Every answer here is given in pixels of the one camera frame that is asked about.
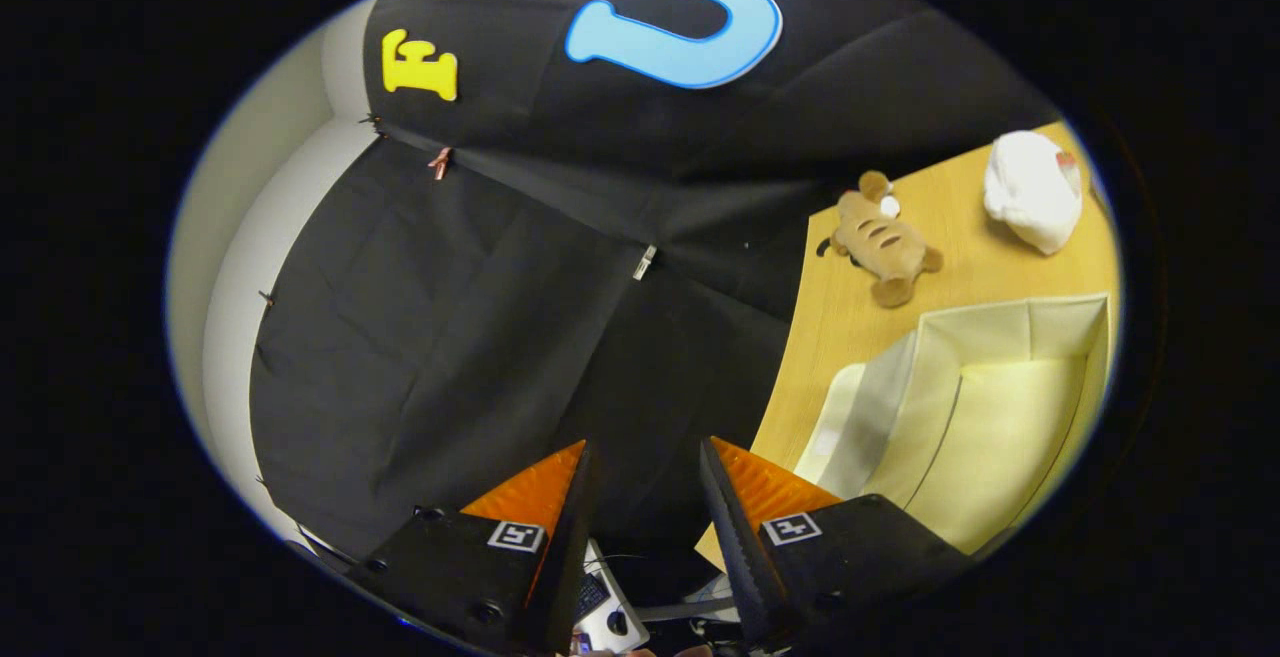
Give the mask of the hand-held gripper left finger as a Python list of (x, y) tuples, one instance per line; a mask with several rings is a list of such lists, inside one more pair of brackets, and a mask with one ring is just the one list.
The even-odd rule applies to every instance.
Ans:
[(596, 456), (579, 441), (463, 508), (417, 508), (355, 564), (355, 590), (470, 656), (570, 651)]

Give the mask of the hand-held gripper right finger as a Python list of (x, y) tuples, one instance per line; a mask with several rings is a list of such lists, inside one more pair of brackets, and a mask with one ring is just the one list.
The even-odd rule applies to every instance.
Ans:
[(749, 645), (859, 651), (876, 624), (973, 561), (878, 494), (841, 499), (718, 437), (700, 479)]

